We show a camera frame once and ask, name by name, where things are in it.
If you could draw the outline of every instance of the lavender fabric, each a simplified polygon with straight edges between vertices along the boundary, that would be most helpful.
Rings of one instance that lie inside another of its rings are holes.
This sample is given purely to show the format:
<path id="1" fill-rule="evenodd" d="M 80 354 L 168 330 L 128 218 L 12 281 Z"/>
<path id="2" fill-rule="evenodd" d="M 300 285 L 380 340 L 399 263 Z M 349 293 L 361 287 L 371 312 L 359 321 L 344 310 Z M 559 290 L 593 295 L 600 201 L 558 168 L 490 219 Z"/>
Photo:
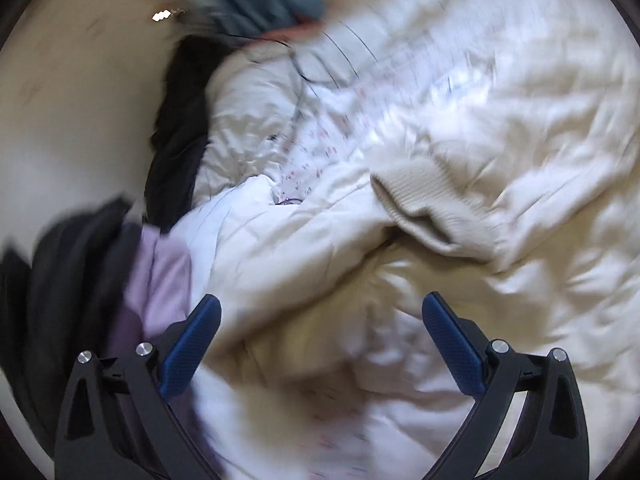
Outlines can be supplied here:
<path id="1" fill-rule="evenodd" d="M 187 245 L 145 225 L 123 303 L 114 316 L 102 355 L 121 357 L 136 346 L 161 335 L 171 323 L 183 321 L 190 312 L 191 258 Z M 147 468 L 158 470 L 155 455 L 140 426 L 132 402 L 119 396 L 120 407 L 138 455 Z M 171 402 L 171 408 L 209 463 L 219 470 L 215 453 L 202 436 L 193 409 L 193 393 L 187 389 Z"/>

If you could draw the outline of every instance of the metal screw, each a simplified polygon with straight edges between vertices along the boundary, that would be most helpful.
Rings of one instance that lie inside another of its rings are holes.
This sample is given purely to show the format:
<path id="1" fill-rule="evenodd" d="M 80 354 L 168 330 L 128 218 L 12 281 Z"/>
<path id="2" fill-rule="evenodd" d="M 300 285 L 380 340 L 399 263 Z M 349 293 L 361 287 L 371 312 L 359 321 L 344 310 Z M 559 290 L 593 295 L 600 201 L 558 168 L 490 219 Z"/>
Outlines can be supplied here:
<path id="1" fill-rule="evenodd" d="M 560 361 L 560 362 L 566 361 L 566 358 L 567 358 L 566 352 L 561 348 L 554 348 L 552 355 L 556 361 Z"/>
<path id="2" fill-rule="evenodd" d="M 91 360 L 91 357 L 93 357 L 91 352 L 89 352 L 88 350 L 85 350 L 84 352 L 80 352 L 78 354 L 78 362 L 80 364 L 85 365 Z"/>
<path id="3" fill-rule="evenodd" d="M 154 346 L 151 343 L 140 343 L 136 346 L 136 354 L 140 357 L 144 357 L 145 355 L 151 354 L 151 351 L 154 349 Z"/>
<path id="4" fill-rule="evenodd" d="M 498 354 L 506 354 L 509 351 L 509 344 L 502 339 L 496 339 L 491 343 L 491 348 L 493 348 L 495 352 L 498 352 Z"/>

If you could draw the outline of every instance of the beige knit sweater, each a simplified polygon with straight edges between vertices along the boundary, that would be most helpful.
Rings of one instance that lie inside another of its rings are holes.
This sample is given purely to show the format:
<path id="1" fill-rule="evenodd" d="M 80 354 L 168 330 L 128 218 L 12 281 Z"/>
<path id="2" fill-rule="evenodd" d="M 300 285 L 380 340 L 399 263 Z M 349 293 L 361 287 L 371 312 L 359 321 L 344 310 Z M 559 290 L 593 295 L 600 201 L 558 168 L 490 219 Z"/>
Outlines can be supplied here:
<path id="1" fill-rule="evenodd" d="M 431 250 L 482 262 L 494 256 L 486 214 L 432 158 L 396 159 L 372 171 L 371 185 L 396 225 Z"/>

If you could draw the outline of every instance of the black jacket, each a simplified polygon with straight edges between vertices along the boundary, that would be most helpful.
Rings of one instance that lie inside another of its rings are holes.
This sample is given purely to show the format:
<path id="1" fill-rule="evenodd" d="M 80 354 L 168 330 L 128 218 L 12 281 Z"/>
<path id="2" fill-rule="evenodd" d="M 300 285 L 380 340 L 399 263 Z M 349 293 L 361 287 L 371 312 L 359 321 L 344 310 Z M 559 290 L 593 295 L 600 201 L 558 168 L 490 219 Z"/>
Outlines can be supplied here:
<path id="1" fill-rule="evenodd" d="M 76 356 L 97 351 L 129 279 L 141 227 L 115 200 L 59 222 L 30 269 L 14 251 L 0 266 L 0 364 L 36 439 L 53 456 L 60 405 Z"/>
<path id="2" fill-rule="evenodd" d="M 185 37 L 166 73 L 165 98 L 151 145 L 156 152 L 146 178 L 146 217 L 167 232 L 191 209 L 202 155 L 208 144 L 205 88 L 231 49 L 208 38 Z"/>

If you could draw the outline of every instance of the white comforter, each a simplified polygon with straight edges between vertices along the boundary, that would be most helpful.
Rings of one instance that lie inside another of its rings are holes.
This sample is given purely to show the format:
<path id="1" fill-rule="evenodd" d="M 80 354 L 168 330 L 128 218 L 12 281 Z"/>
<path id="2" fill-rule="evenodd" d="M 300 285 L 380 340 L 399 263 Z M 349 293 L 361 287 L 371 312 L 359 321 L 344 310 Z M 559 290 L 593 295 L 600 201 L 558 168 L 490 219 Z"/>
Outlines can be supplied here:
<path id="1" fill-rule="evenodd" d="M 438 290 L 489 338 L 567 350 L 595 478 L 640 414 L 638 48 L 607 0 L 363 1 L 328 30 L 359 26 L 360 49 L 393 55 L 303 105 L 301 130 L 337 109 L 356 120 L 301 205 L 274 205 L 287 161 L 267 140 L 299 104 L 286 60 L 237 58 L 212 84 L 219 137 L 196 202 L 216 198 L 174 230 L 194 254 L 194 303 L 210 292 L 223 305 L 195 378 L 212 444 L 232 478 L 422 478 L 470 407 L 420 321 Z M 321 56 L 320 43 L 306 48 Z M 389 67 L 399 80 L 377 85 Z M 446 168 L 486 213 L 490 263 L 392 228 L 369 181 L 391 157 Z"/>

